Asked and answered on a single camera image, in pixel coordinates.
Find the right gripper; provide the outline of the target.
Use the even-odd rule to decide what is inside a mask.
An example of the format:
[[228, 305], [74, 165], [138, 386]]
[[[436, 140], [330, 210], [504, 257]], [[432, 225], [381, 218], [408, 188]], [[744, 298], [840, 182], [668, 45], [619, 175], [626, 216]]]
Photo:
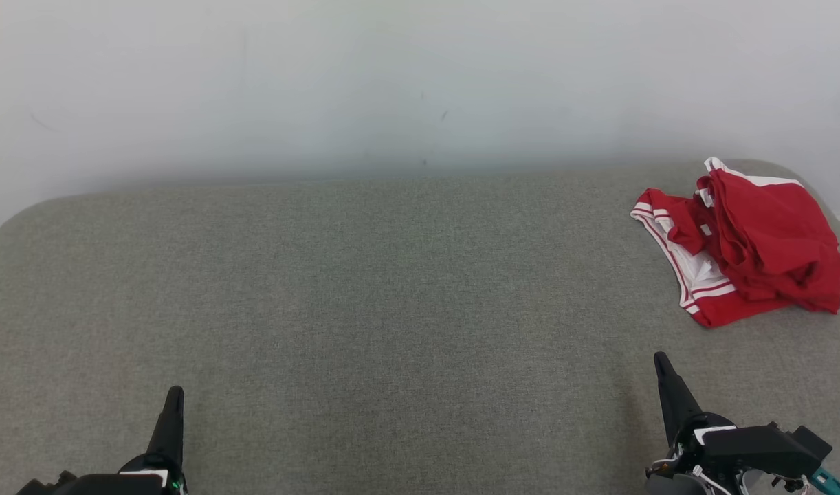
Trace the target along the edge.
[[646, 494], [744, 494], [744, 471], [717, 461], [712, 439], [739, 429], [731, 421], [702, 412], [665, 352], [654, 354], [659, 401], [668, 451], [646, 467]]

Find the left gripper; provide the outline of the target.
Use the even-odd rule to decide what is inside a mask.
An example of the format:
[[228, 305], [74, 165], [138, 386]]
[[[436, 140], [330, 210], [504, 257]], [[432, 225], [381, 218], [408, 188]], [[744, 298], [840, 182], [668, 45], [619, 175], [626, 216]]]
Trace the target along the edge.
[[184, 455], [184, 389], [171, 386], [148, 443], [148, 454], [137, 456], [116, 473], [76, 476], [63, 471], [55, 483], [36, 479], [19, 494], [187, 494], [181, 470]]

